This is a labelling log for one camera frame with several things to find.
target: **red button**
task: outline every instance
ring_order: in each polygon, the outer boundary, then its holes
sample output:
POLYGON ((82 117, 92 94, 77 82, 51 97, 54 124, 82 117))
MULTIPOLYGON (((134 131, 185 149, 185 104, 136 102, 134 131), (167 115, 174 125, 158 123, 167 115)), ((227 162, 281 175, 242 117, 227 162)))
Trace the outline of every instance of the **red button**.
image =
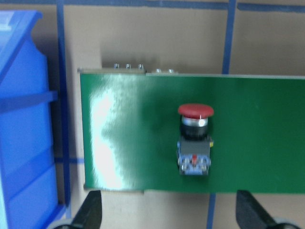
POLYGON ((196 165, 196 163, 197 163, 197 155, 193 154, 193 156, 192 156, 192 165, 196 165))
POLYGON ((212 107, 204 104, 183 104, 178 113, 186 118, 204 119, 214 114, 212 107))

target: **blue tape line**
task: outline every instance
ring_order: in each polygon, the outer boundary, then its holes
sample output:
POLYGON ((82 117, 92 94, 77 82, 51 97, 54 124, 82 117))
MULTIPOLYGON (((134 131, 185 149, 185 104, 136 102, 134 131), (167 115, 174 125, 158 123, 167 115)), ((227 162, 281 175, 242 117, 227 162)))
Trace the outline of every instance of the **blue tape line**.
POLYGON ((225 31, 225 41, 224 41, 224 59, 223 59, 222 74, 229 74, 230 71, 235 10, 236 10, 236 0, 229 0, 227 28, 225 31))
POLYGON ((70 188, 70 163, 69 163, 69 140, 68 140, 68 97, 66 80, 66 54, 65 54, 65 31, 64 31, 64 0, 57 0, 57 33, 58 33, 58 59, 60 71, 61 89, 61 132, 63 154, 63 181, 65 191, 66 218, 71 218, 71 188, 70 188))
POLYGON ((215 202, 216 202, 216 194, 211 193, 210 200, 209 200, 209 210, 208 210, 208 219, 207 219, 207 223, 206 223, 206 229, 213 228, 215 202))
POLYGON ((31 182, 39 178, 53 165, 53 149, 49 148, 32 158, 16 171, 8 174, 5 177, 8 198, 12 199, 15 195, 23 191, 31 182))
POLYGON ((0 99, 0 114, 57 100, 57 92, 45 92, 0 99))
POLYGON ((0 3, 6 4, 43 4, 52 5, 56 3, 56 0, 0 0, 0 3))
POLYGON ((305 6, 238 3, 237 8, 244 11, 305 13, 305 6))
POLYGON ((210 9, 226 10, 226 2, 199 2, 199 1, 149 1, 149 0, 66 0, 67 5, 94 5, 94 6, 129 6, 129 7, 155 7, 180 9, 210 9))

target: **beige wall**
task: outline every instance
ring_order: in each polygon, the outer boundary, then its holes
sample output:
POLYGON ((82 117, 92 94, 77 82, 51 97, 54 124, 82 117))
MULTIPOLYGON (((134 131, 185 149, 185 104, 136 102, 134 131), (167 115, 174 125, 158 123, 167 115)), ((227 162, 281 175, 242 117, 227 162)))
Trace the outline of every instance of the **beige wall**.
MULTIPOLYGON (((251 3, 303 4, 302 0, 243 0, 251 3)), ((51 89, 59 88, 56 6, 3 5, 1 9, 43 12, 32 35, 47 55, 51 89)), ((71 157, 83 157, 80 80, 77 68, 113 63, 143 63, 152 71, 221 73, 227 12, 161 8, 65 6, 65 42, 69 94, 71 157)), ((305 14, 236 10, 231 73, 304 75, 305 14)), ((61 153, 59 104, 52 107, 55 153, 61 153)), ((60 199, 62 165, 57 165, 60 199)), ((72 212, 86 196, 84 167, 71 165, 72 212)), ((304 195, 257 195, 268 211, 305 227, 304 195)), ((207 195, 103 193, 103 229, 205 228, 207 195)), ((238 228, 235 195, 219 194, 214 229, 238 228)))

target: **blue tape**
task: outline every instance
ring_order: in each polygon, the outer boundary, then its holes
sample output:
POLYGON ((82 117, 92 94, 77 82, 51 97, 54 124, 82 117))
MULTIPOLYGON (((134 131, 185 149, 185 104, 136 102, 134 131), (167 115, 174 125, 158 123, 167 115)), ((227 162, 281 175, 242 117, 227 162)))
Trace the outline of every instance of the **blue tape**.
POLYGON ((60 70, 61 89, 61 132, 62 132, 62 154, 63 154, 63 181, 65 191, 66 218, 71 218, 71 188, 70 188, 70 156, 68 140, 68 97, 66 80, 66 53, 65 53, 65 31, 64 31, 64 0, 57 0, 57 33, 58 33, 58 59, 60 70))
POLYGON ((244 11, 305 13, 305 6, 238 3, 237 8, 244 11))
POLYGON ((0 114, 57 100, 57 92, 45 92, 0 99, 0 114))
POLYGON ((6 4, 43 4, 52 5, 56 3, 56 0, 0 0, 0 3, 6 4))
POLYGON ((227 27, 225 31, 225 41, 224 41, 224 59, 223 59, 222 74, 229 74, 230 71, 235 10, 236 10, 236 0, 229 0, 227 27))
POLYGON ((129 7, 155 7, 180 9, 210 9, 226 10, 226 2, 200 2, 200 1, 149 1, 149 0, 66 0, 67 5, 94 5, 94 6, 129 6, 129 7))
POLYGON ((206 223, 206 229, 213 228, 215 202, 216 202, 216 194, 211 193, 210 200, 209 200, 209 210, 208 210, 208 219, 207 219, 207 223, 206 223))

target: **green panel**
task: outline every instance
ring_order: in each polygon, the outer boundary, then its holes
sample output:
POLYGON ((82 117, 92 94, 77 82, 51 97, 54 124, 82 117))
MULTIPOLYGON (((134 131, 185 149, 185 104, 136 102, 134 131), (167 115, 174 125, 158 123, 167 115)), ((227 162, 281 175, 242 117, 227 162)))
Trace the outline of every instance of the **green panel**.
POLYGON ((86 187, 305 193, 305 80, 82 73, 86 187), (214 108, 208 177, 181 176, 184 103, 214 108))

